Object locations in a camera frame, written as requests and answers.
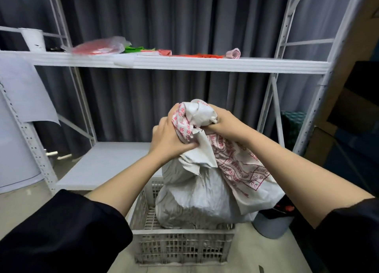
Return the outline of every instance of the plastic crate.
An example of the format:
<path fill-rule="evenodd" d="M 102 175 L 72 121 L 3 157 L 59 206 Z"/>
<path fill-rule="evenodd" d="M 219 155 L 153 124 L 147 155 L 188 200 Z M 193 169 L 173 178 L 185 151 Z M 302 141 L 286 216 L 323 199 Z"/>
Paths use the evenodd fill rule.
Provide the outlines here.
<path fill-rule="evenodd" d="M 161 177 L 149 180 L 127 219 L 133 231 L 132 250 L 141 265 L 221 265 L 226 263 L 234 224 L 219 230 L 164 229 L 155 215 L 155 199 L 163 187 Z"/>

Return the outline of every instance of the person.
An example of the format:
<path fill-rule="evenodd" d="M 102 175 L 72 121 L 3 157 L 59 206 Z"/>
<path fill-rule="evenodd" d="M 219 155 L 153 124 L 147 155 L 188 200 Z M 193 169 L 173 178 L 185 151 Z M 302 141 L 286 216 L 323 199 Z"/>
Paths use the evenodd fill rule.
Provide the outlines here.
<path fill-rule="evenodd" d="M 261 160 L 304 218 L 316 229 L 315 248 L 330 271 L 379 271 L 379 202 L 370 193 L 282 148 L 210 105 L 218 122 L 208 126 L 240 142 Z M 151 176 L 191 150 L 168 117 L 153 128 L 149 153 L 85 197 L 60 190 L 0 241 L 1 272 L 107 272 L 132 241 L 125 220 Z"/>

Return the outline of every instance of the white shelving unit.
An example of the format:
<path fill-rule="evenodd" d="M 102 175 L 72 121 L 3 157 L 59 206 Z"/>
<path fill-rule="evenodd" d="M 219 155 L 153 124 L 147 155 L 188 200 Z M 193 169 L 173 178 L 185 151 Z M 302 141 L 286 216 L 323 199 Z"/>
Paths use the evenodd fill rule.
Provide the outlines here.
<path fill-rule="evenodd" d="M 168 69 L 168 70 L 206 70 L 226 72 L 267 72 L 270 73 L 269 83 L 266 89 L 265 99 L 262 106 L 258 123 L 258 131 L 263 132 L 268 110 L 272 99 L 276 115 L 279 143 L 284 146 L 282 122 L 280 118 L 280 106 L 277 93 L 278 74 L 319 74 L 322 75 L 317 85 L 311 105 L 308 109 L 306 119 L 297 138 L 294 152 L 302 154 L 306 148 L 310 133 L 313 128 L 313 120 L 320 106 L 321 99 L 329 81 L 330 74 L 341 50 L 342 44 L 352 22 L 356 9 L 361 0 L 350 0 L 343 20 L 334 39 L 320 39 L 312 41 L 287 42 L 291 29 L 296 7 L 300 0 L 288 0 L 285 16 L 282 23 L 277 49 L 274 58 L 241 58 L 210 59 L 210 58 L 188 58 L 177 56 L 139 56 L 139 55 L 109 55 L 109 56 L 78 56 L 70 53 L 59 52 L 30 52 L 0 51 L 0 55 L 20 55 L 33 65 L 40 66 L 66 66 L 70 68 L 71 77 L 75 85 L 76 94 L 80 104 L 80 110 L 85 121 L 85 130 L 74 125 L 63 116 L 59 120 L 74 130 L 87 137 L 92 148 L 82 159 L 57 182 L 56 175 L 48 158 L 45 156 L 43 146 L 35 132 L 32 123 L 18 122 L 20 130 L 28 143 L 30 150 L 39 165 L 41 172 L 50 190 L 54 193 L 56 189 L 68 190 L 93 190 L 105 181 L 109 180 L 122 169 L 147 154 L 149 143 L 115 143 L 97 142 L 93 127 L 87 99 L 80 78 L 78 67 L 98 68 L 132 68 L 132 69 Z M 59 38 L 63 45 L 72 47 L 66 20 L 60 0 L 50 0 L 53 14 L 58 29 L 58 34 L 43 33 L 45 36 Z M 20 29 L 0 27 L 0 30 L 21 32 Z M 283 54 L 287 46 L 301 44 L 332 43 L 332 48 L 327 61 L 305 61 L 286 60 Z M 12 108 L 12 103 L 7 96 L 6 88 L 1 83 L 0 89 L 15 119 L 18 120 L 17 112 Z M 154 176 L 162 176 L 161 170 Z"/>

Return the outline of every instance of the paper cup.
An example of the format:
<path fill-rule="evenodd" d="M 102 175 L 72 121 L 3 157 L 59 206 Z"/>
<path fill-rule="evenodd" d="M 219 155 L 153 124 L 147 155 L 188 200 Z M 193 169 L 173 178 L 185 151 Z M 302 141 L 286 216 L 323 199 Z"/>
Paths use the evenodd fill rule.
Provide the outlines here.
<path fill-rule="evenodd" d="M 43 31 L 35 28 L 19 28 L 21 34 L 31 52 L 45 52 L 45 40 Z"/>

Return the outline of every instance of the black sleeve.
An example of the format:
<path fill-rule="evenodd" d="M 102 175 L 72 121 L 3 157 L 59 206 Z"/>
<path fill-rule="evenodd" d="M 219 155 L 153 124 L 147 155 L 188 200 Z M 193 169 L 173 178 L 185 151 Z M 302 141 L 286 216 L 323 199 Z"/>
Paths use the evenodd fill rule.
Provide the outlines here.
<path fill-rule="evenodd" d="M 107 272 L 132 239 L 115 208 L 60 190 L 0 241 L 0 271 Z"/>
<path fill-rule="evenodd" d="M 379 272 L 379 199 L 332 211 L 315 233 L 315 251 L 330 272 Z"/>

